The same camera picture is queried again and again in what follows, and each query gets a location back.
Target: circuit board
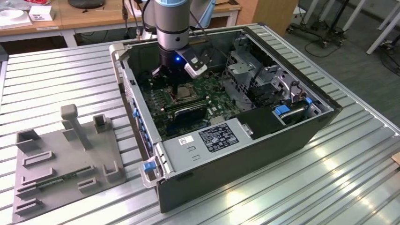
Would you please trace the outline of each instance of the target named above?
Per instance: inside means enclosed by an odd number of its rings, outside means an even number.
[[[177,95],[171,94],[171,87],[142,92],[143,101],[163,141],[227,120],[230,116],[239,113],[215,75],[202,76],[177,88],[181,90]],[[170,125],[177,111],[197,105],[206,110],[203,118],[185,125]]]

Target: barcode sticker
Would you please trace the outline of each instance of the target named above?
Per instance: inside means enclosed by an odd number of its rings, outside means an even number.
[[[193,141],[193,137],[191,136],[186,136],[186,137],[183,137],[183,138],[179,139],[179,145],[190,143],[191,141]]]
[[[39,27],[39,28],[35,28],[35,30],[54,30],[54,29],[58,29],[58,27]]]

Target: label sticker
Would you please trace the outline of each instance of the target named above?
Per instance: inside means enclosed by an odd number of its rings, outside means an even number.
[[[229,129],[226,123],[198,132],[198,134],[207,148],[207,151],[210,152],[215,152],[238,143],[238,140],[231,133],[231,130]]]
[[[39,27],[39,28],[35,28],[35,30],[54,30],[54,29],[58,29],[58,27]]]
[[[193,137],[186,136],[186,137],[181,138],[178,141],[179,141],[179,145],[183,145],[183,144],[190,143],[193,141]]]

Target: metal slotted surface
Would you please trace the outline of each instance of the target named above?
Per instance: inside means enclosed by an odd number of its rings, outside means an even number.
[[[127,182],[22,224],[397,224],[398,128],[263,26],[249,25],[343,107],[306,146],[173,211],[159,214],[141,184],[139,153],[118,96],[107,45],[13,55],[0,106],[0,224],[10,223],[14,132],[61,129],[59,105],[73,102],[79,122],[111,117]]]

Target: motherboard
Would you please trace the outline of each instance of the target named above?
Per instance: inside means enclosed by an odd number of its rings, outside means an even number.
[[[221,78],[213,73],[177,85],[174,91],[170,86],[145,90],[142,97],[162,140],[217,124],[239,113]]]

